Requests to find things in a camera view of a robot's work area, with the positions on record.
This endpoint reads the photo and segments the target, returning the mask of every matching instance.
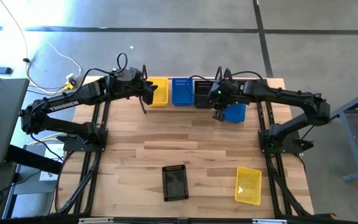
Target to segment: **wooden table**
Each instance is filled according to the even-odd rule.
[[[99,77],[88,77],[92,82]],[[281,78],[268,79],[284,88]],[[264,114],[267,114],[265,103]],[[291,119],[289,106],[272,103],[277,123]],[[211,110],[193,106],[146,106],[137,98],[111,102],[108,143],[102,154],[92,216],[272,218],[273,207],[266,162],[257,140],[256,104],[246,109],[246,121],[232,124],[211,118]],[[99,120],[103,107],[99,111]],[[91,121],[93,106],[77,106],[74,122]],[[76,152],[64,166],[59,186],[61,207],[78,185],[84,153]],[[305,172],[299,158],[283,154],[287,184],[304,208],[313,213]],[[188,200],[164,202],[161,167],[186,164]],[[234,200],[237,167],[262,171],[261,204]],[[88,189],[85,189],[82,206]],[[278,190],[280,207],[283,197]]]

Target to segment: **blue basket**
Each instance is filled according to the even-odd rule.
[[[192,78],[172,78],[172,104],[175,106],[189,106],[194,104]]]
[[[246,105],[238,103],[231,105],[224,111],[224,120],[233,123],[244,122],[246,119]]]

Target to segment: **plastic basket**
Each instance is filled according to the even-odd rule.
[[[260,205],[261,191],[262,172],[260,170],[238,167],[234,200]]]
[[[246,119],[246,105],[238,103],[231,105],[224,111],[224,120],[233,123],[244,122]]]
[[[189,106],[194,104],[192,78],[172,78],[172,104]]]
[[[194,104],[197,108],[212,108],[212,103],[209,102],[208,94],[211,90],[212,83],[207,81],[195,81],[195,95],[194,95]]]
[[[151,81],[153,85],[158,86],[154,91],[153,103],[150,106],[166,106],[168,104],[168,79],[148,78],[147,81]]]

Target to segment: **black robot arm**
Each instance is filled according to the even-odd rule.
[[[48,114],[73,106],[95,105],[130,96],[138,96],[149,105],[153,102],[155,89],[157,86],[153,86],[152,82],[145,81],[140,70],[129,67],[121,73],[106,75],[99,80],[85,84],[73,93],[63,93],[60,96],[35,100],[26,109],[20,111],[22,130],[26,134],[38,134],[44,130],[76,134],[84,142],[97,143],[100,139],[98,139],[99,130],[96,124],[91,122],[72,123],[51,118]]]
[[[329,122],[329,104],[321,95],[270,88],[263,80],[231,82],[228,79],[216,80],[209,93],[214,103],[213,118],[223,121],[224,110],[235,103],[256,103],[269,101],[297,106],[305,113],[283,124],[273,124],[268,134],[268,143],[280,147],[285,137],[308,125],[321,126]]]

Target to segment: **black basket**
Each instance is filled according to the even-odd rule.
[[[209,102],[208,94],[212,83],[207,81],[195,81],[194,87],[194,105],[197,108],[211,109],[212,103]]]
[[[162,185],[164,201],[184,200],[189,198],[186,166],[166,166],[162,168]]]

